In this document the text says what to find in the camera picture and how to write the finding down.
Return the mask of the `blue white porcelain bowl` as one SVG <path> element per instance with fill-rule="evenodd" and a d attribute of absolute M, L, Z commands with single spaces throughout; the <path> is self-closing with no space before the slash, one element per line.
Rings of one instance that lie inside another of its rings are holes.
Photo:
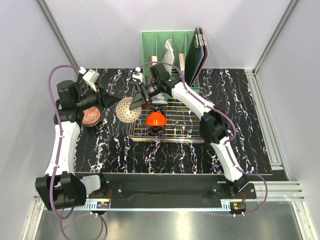
<path fill-rule="evenodd" d="M 151 98 L 151 104 L 157 105 L 157 106 L 167 105 L 168 101 L 167 101 L 167 98 L 162 93 L 159 93 Z"/>

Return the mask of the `orange plastic bowl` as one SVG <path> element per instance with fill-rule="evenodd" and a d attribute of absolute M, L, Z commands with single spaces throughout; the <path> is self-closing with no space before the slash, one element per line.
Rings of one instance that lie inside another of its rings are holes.
<path fill-rule="evenodd" d="M 167 119 L 160 111 L 153 111 L 147 116 L 145 124 L 153 127 L 165 126 Z"/>

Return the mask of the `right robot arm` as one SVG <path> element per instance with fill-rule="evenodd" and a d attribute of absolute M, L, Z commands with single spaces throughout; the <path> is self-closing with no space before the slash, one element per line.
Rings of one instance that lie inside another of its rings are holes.
<path fill-rule="evenodd" d="M 232 120 L 221 110 L 215 108 L 213 103 L 191 89 L 181 71 L 172 75 L 166 70 L 167 63 L 160 61 L 150 61 L 147 62 L 147 65 L 154 81 L 145 84 L 142 68 L 135 68 L 132 73 L 135 93 L 129 109 L 133 111 L 143 105 L 149 105 L 152 97 L 159 93 L 165 93 L 186 105 L 199 118 L 200 136 L 214 149 L 222 165 L 228 195 L 235 199 L 239 198 L 244 194 L 249 181 L 237 162 L 231 146 L 236 134 L 233 133 L 230 137 L 227 127 L 235 127 Z"/>

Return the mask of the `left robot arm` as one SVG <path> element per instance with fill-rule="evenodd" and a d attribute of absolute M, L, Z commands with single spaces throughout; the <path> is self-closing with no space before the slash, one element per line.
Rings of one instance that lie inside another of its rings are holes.
<path fill-rule="evenodd" d="M 75 176 L 74 157 L 84 111 L 91 107 L 105 110 L 120 101 L 119 97 L 107 93 L 96 83 L 81 94 L 76 82 L 64 80 L 57 84 L 57 93 L 59 98 L 54 102 L 55 140 L 51 160 L 44 176 L 35 180 L 35 188 L 50 211 L 83 206 L 91 193 L 97 198 L 103 198 L 108 193 L 108 186 L 100 174 L 83 178 Z"/>

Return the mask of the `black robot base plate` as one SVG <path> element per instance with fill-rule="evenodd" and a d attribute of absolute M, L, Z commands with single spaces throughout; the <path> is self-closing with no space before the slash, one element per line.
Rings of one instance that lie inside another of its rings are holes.
<path fill-rule="evenodd" d="M 231 190 L 222 174 L 170 174 L 170 173 L 111 173 L 102 174 L 113 200 L 131 197 L 200 195 L 218 199 L 257 198 L 253 183 L 240 192 Z"/>

